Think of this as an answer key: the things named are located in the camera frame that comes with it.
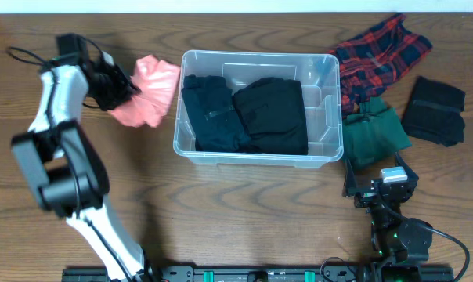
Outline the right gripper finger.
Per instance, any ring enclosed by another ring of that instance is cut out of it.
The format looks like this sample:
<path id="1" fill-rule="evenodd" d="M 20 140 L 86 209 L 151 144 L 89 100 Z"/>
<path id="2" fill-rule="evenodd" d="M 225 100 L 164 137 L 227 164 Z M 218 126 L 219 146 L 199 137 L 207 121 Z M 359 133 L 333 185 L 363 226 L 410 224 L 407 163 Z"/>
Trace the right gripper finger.
<path id="1" fill-rule="evenodd" d="M 419 180 L 419 176 L 417 173 L 403 160 L 399 153 L 395 153 L 395 165 L 398 167 L 402 167 L 403 171 L 407 175 L 407 182 L 410 184 L 411 187 L 415 188 L 417 186 L 417 181 Z"/>
<path id="2" fill-rule="evenodd" d="M 358 185 L 356 182 L 356 177 L 351 162 L 348 158 L 345 159 L 345 171 L 346 173 L 343 187 L 343 196 L 353 197 L 358 190 Z"/>

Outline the pink garment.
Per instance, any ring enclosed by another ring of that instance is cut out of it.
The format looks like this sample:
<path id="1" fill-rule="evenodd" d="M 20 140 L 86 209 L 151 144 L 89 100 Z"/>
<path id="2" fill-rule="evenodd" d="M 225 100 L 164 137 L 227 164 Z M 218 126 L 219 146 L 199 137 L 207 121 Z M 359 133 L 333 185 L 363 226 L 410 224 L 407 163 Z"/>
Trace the pink garment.
<path id="1" fill-rule="evenodd" d="M 180 66 L 152 55 L 137 59 L 131 81 L 139 92 L 107 113 L 124 126 L 156 128 L 172 104 L 180 71 Z"/>

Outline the dark navy garment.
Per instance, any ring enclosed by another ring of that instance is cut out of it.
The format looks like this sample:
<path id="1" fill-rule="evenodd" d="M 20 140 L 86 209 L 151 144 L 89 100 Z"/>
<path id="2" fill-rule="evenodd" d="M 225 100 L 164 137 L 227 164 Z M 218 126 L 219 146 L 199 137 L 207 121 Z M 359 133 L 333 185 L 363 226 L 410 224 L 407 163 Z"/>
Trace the dark navy garment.
<path id="1" fill-rule="evenodd" d="M 236 153 L 251 141 L 225 78 L 188 75 L 181 93 L 196 136 L 196 150 Z"/>

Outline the large black garment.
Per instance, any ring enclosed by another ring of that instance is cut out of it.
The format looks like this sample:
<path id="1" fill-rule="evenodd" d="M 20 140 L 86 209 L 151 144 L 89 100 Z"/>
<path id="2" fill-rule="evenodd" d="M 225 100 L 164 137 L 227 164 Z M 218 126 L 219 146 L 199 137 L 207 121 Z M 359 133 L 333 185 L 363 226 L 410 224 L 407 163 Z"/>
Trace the large black garment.
<path id="1" fill-rule="evenodd" d="M 251 137 L 250 154 L 306 155 L 308 134 L 301 82 L 261 78 L 233 95 L 233 103 Z"/>

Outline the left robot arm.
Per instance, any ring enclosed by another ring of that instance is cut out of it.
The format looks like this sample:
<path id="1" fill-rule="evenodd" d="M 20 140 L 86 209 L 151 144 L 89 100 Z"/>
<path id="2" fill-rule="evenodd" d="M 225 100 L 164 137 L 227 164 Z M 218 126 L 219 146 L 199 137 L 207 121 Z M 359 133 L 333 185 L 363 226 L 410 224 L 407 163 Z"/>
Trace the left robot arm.
<path id="1" fill-rule="evenodd" d="M 77 230 L 100 257 L 108 281 L 159 281 L 143 248 L 112 209 L 107 171 L 81 128 L 85 100 L 114 109 L 139 90 L 114 62 L 79 34 L 57 36 L 58 55 L 30 61 L 40 68 L 42 96 L 27 132 L 11 140 L 11 151 L 40 209 L 54 212 Z"/>

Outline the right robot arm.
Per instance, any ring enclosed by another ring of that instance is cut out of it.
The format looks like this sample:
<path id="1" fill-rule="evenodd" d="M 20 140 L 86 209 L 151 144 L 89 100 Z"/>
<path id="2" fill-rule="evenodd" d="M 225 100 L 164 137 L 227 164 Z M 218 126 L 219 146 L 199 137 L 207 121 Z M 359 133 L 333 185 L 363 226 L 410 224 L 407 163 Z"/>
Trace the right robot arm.
<path id="1" fill-rule="evenodd" d="M 356 271 L 357 281 L 422 281 L 421 263 L 429 259 L 432 235 L 429 225 L 402 215 L 401 204 L 417 187 L 418 175 L 395 154 L 395 165 L 365 186 L 357 182 L 350 160 L 345 160 L 343 195 L 354 199 L 371 217 L 371 242 L 379 259 Z"/>

